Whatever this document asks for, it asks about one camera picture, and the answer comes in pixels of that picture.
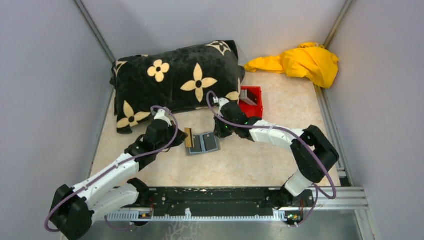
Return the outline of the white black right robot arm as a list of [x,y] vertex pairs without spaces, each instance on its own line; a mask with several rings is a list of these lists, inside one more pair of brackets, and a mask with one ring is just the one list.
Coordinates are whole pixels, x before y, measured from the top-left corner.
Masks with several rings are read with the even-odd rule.
[[295,206],[304,190],[328,177],[329,170],[340,158],[335,147],[315,125],[306,129],[285,128],[260,117],[248,117],[235,101],[215,98],[213,102],[219,106],[214,114],[214,133],[217,137],[226,138],[236,134],[241,139],[271,144],[292,152],[297,171],[281,190],[281,199],[287,206]]

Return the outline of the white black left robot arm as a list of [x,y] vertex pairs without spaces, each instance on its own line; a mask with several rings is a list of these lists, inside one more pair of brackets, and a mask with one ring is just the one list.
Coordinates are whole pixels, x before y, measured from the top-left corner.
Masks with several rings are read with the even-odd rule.
[[134,143],[109,166],[91,178],[69,187],[60,186],[53,197],[50,212],[44,221],[69,240],[78,240],[98,220],[119,208],[150,203],[150,188],[132,175],[140,172],[165,149],[180,146],[188,134],[173,121],[154,120]]

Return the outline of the gold credit card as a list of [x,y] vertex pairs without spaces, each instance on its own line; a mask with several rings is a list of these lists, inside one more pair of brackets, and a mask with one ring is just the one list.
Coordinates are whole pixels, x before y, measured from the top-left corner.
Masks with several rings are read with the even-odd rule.
[[193,148],[194,147],[194,136],[193,136],[192,129],[189,128],[189,127],[185,127],[184,132],[187,135],[187,137],[185,139],[185,147],[186,148]]

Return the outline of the black credit card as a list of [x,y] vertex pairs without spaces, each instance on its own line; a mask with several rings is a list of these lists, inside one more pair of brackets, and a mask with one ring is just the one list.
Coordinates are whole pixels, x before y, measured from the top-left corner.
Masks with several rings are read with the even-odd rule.
[[190,148],[191,154],[199,154],[202,153],[202,143],[201,143],[201,137],[199,135],[193,136],[193,145]]

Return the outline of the grey leather card holder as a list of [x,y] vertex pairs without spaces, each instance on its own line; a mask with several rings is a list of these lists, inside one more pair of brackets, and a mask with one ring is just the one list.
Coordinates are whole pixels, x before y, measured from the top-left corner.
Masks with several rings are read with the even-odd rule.
[[202,152],[201,152],[201,153],[199,153],[199,154],[191,154],[191,153],[190,153],[190,148],[186,148],[186,154],[187,154],[188,156],[197,156],[197,155],[208,154],[208,153],[217,152],[217,151],[220,151],[220,150],[221,150],[221,146],[220,146],[219,138],[218,138],[218,137],[216,137],[216,135],[213,133],[213,134],[215,135],[215,138],[216,138],[216,142],[217,142],[217,145],[218,145],[218,149],[215,149],[215,150],[212,150],[212,151],[205,151],[205,145],[204,145],[203,135],[208,134],[208,133],[213,133],[213,132],[207,132],[207,133],[194,134],[194,135],[193,135],[193,136],[195,136],[195,135],[200,136]]

